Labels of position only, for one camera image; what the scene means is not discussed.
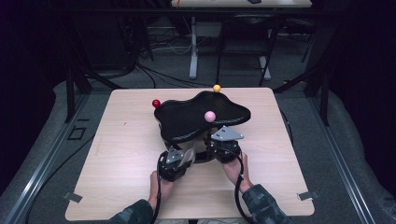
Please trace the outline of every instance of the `ball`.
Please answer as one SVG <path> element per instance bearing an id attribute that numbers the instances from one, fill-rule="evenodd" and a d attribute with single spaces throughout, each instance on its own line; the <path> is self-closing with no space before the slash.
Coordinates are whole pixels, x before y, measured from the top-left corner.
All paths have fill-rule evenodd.
<path id="1" fill-rule="evenodd" d="M 154 106 L 155 108 L 158 108 L 161 106 L 161 101 L 159 100 L 153 100 L 152 101 L 152 106 Z"/>
<path id="2" fill-rule="evenodd" d="M 221 86 L 220 85 L 216 84 L 216 85 L 213 86 L 213 92 L 220 92 L 220 90 L 221 90 Z"/>
<path id="3" fill-rule="evenodd" d="M 207 122 L 213 122 L 216 119 L 216 114 L 213 111 L 207 111 L 205 113 L 205 120 Z"/>

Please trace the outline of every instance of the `desk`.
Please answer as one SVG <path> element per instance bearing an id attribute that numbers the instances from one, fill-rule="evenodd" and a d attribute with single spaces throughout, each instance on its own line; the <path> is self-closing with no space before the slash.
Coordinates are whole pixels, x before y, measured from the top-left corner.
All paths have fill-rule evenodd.
<path id="1" fill-rule="evenodd" d="M 123 208 L 149 196 L 149 175 L 165 151 L 153 99 L 188 100 L 208 89 L 113 91 L 81 171 L 70 202 L 68 220 L 109 219 Z M 233 126 L 249 155 L 253 183 L 261 183 L 289 216 L 310 216 L 311 201 L 300 201 L 307 191 L 275 96 L 266 88 L 221 89 L 233 102 L 247 107 L 251 119 Z M 158 219 L 240 217 L 233 184 L 217 161 L 194 164 L 161 206 Z"/>
<path id="2" fill-rule="evenodd" d="M 248 0 L 172 0 L 172 7 L 311 7 L 310 0 L 262 0 L 259 4 L 251 4 Z M 196 21 L 191 19 L 191 64 L 190 78 L 197 78 L 198 49 L 196 46 Z M 265 57 L 260 57 L 261 67 L 265 65 Z M 270 80 L 271 76 L 267 69 L 265 80 Z"/>

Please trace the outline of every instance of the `person's left hand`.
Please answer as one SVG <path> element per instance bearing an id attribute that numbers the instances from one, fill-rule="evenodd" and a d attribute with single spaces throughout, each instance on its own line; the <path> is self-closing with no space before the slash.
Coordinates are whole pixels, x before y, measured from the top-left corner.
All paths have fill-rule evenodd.
<path id="1" fill-rule="evenodd" d="M 149 197 L 148 203 L 151 205 L 152 209 L 155 210 L 157 206 L 157 194 L 158 194 L 158 180 L 157 180 L 157 171 L 153 171 L 149 177 Z M 161 180 L 161 203 L 165 202 L 169 196 L 171 195 L 173 188 L 177 184 L 179 179 L 174 182 L 170 182 L 167 180 Z"/>

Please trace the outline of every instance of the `black tray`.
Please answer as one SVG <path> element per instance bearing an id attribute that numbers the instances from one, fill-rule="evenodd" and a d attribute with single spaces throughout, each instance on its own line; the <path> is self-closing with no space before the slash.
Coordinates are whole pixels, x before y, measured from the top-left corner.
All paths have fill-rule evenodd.
<path id="1" fill-rule="evenodd" d="M 205 113 L 213 111 L 215 121 L 205 120 Z M 250 111 L 230 101 L 221 92 L 201 91 L 188 101 L 168 100 L 154 111 L 160 123 L 165 143 L 177 144 L 192 140 L 210 128 L 233 126 L 250 119 Z"/>

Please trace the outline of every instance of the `camouflage sleeve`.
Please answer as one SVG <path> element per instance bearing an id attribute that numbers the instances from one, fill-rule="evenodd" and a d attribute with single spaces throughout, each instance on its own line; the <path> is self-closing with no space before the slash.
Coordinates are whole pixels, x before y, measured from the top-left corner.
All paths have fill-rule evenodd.
<path id="1" fill-rule="evenodd" d="M 153 217 L 151 206 L 146 200 L 139 200 L 117 213 L 108 224 L 148 224 Z"/>
<path id="2" fill-rule="evenodd" d="M 242 195 L 254 223 L 292 223 L 275 198 L 262 186 L 255 185 Z"/>

